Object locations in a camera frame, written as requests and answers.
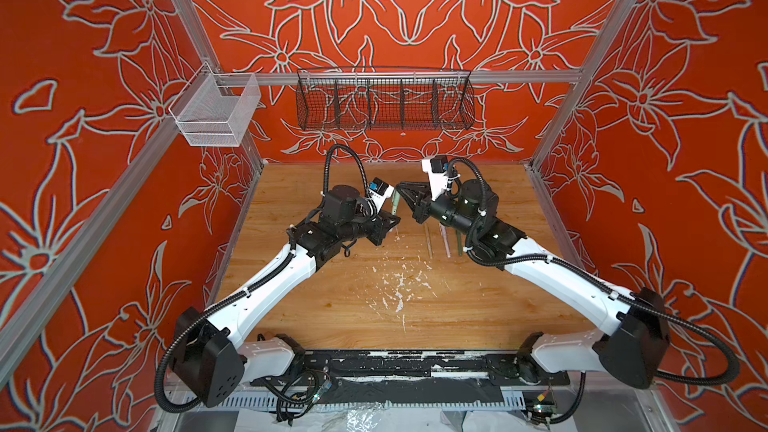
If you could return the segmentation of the pink pen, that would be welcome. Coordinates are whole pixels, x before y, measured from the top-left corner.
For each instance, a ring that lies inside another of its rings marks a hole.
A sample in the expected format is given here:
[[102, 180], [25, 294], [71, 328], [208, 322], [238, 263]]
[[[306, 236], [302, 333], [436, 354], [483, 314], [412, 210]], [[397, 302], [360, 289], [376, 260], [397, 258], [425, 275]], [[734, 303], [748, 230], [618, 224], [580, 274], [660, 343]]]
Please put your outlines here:
[[442, 224], [440, 225], [440, 233], [441, 233], [441, 237], [442, 237], [442, 241], [443, 241], [446, 257], [447, 258], [451, 258], [452, 257], [452, 250], [451, 250], [451, 245], [450, 245], [449, 233], [447, 231], [447, 228], [445, 226], [443, 226]]

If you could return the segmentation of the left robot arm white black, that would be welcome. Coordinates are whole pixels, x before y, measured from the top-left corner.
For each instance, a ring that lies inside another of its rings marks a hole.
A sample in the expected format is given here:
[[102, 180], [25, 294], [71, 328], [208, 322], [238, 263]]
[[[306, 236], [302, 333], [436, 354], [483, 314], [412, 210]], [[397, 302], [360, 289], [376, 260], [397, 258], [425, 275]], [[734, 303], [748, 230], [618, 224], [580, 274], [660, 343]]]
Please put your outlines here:
[[278, 254], [235, 292], [199, 311], [187, 309], [157, 366], [154, 398], [161, 410], [182, 414], [215, 407], [242, 385], [261, 385], [278, 410], [309, 407], [331, 381], [304, 366], [303, 348], [278, 334], [253, 346], [248, 336], [289, 292], [360, 239], [382, 244], [400, 219], [383, 205], [393, 186], [369, 179], [359, 155], [335, 144], [323, 166], [321, 201], [296, 225]]

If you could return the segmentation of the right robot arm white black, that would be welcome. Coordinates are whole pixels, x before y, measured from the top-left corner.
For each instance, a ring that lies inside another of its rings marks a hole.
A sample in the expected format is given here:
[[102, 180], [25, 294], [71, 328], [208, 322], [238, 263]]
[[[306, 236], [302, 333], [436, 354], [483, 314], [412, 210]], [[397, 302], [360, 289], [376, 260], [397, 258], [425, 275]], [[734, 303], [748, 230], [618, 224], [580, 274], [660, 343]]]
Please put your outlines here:
[[[472, 161], [436, 156], [423, 160], [422, 170], [427, 181], [404, 181], [395, 187], [417, 222], [433, 218], [459, 231], [464, 237], [463, 250], [472, 262], [536, 285], [593, 325], [585, 333], [531, 335], [521, 349], [535, 366], [550, 373], [605, 372], [636, 389], [647, 389], [656, 379], [718, 386], [738, 377], [740, 364], [732, 348], [705, 329], [668, 314], [655, 291], [633, 292], [600, 279], [499, 219], [498, 195]], [[673, 325], [718, 349], [726, 360], [724, 371], [704, 377], [662, 371]]]

